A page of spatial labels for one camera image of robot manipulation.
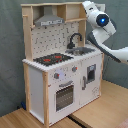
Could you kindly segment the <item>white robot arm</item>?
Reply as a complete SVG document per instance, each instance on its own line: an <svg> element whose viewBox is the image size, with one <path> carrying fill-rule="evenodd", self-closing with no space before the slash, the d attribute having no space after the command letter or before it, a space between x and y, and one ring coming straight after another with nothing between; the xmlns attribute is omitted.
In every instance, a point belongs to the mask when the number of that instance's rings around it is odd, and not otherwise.
<svg viewBox="0 0 128 128"><path fill-rule="evenodd" d="M99 4L91 1L84 1L82 5L87 16L87 21L93 28L88 34L87 40L116 62L128 65L128 47L112 50L104 45L104 42L116 32L116 25L105 13L105 9L102 8L99 10Z"/></svg>

